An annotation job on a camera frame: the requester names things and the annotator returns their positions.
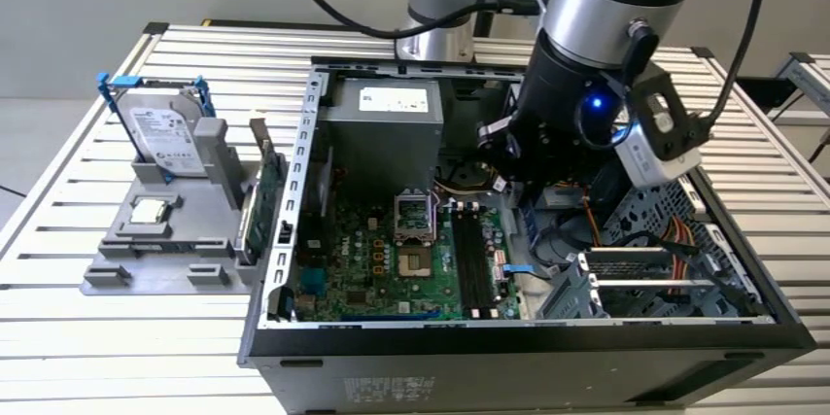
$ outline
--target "ram slot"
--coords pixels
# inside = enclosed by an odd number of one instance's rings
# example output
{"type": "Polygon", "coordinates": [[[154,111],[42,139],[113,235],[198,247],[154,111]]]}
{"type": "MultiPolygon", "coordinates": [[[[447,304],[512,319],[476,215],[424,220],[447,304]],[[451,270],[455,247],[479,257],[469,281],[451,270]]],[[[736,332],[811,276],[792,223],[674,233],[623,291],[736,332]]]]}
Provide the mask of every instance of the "ram slot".
{"type": "Polygon", "coordinates": [[[481,225],[475,212],[452,213],[452,240],[461,305],[467,310],[492,306],[492,286],[484,252],[481,225]]]}

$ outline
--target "motherboard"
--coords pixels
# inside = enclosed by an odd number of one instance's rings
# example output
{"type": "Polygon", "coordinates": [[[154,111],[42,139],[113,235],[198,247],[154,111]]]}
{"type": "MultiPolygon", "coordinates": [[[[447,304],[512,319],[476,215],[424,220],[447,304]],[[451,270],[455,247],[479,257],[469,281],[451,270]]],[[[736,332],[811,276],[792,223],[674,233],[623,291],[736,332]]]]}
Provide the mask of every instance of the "motherboard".
{"type": "Polygon", "coordinates": [[[393,206],[335,201],[328,254],[300,262],[300,319],[519,319],[496,210],[399,198],[393,206]]]}

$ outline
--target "power supply label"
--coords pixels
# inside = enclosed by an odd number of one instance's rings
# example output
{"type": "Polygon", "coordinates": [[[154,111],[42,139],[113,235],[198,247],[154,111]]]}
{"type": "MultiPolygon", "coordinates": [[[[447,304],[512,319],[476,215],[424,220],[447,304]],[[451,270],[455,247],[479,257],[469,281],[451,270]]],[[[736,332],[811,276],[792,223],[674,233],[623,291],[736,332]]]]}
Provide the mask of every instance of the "power supply label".
{"type": "Polygon", "coordinates": [[[158,167],[174,175],[204,175],[205,169],[184,117],[169,109],[145,107],[136,107],[129,113],[158,167]]]}
{"type": "Polygon", "coordinates": [[[365,87],[360,90],[360,111],[428,113],[427,90],[405,87],[365,87]]]}
{"type": "Polygon", "coordinates": [[[435,377],[344,378],[345,398],[352,403],[421,402],[429,400],[435,377]]]}

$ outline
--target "slotted metal surface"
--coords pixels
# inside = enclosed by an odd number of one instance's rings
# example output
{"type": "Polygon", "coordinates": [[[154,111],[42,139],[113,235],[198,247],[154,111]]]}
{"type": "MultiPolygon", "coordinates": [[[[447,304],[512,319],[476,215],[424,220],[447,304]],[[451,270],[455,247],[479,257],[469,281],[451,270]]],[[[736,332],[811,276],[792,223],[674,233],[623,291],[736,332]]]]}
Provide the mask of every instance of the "slotted metal surface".
{"type": "MultiPolygon", "coordinates": [[[[477,43],[480,62],[525,64],[529,50],[524,41],[477,43]]],[[[277,150],[291,153],[317,54],[391,58],[392,44],[332,31],[170,26],[141,37],[117,72],[201,74],[228,141],[256,158],[245,122],[265,117],[277,150]]],[[[686,107],[706,112],[723,76],[716,63],[679,48],[655,58],[686,107]]],[[[235,365],[245,296],[86,297],[74,289],[132,180],[132,156],[98,99],[0,232],[0,284],[9,285],[0,290],[0,413],[281,413],[257,373],[235,365]]],[[[827,188],[739,91],[703,164],[823,348],[687,413],[830,413],[827,188]]]]}

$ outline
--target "case label sticker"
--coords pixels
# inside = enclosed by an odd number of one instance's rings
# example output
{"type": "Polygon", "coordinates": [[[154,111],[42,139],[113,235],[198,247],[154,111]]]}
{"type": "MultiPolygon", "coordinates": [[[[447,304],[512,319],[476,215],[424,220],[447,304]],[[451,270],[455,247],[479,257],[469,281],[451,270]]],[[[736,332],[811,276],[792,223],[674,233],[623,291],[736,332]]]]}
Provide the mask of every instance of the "case label sticker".
{"type": "Polygon", "coordinates": [[[344,378],[345,398],[352,403],[419,402],[429,400],[436,378],[375,377],[344,378]]]}
{"type": "Polygon", "coordinates": [[[365,87],[360,90],[360,111],[429,112],[427,90],[407,87],[365,87]]]}

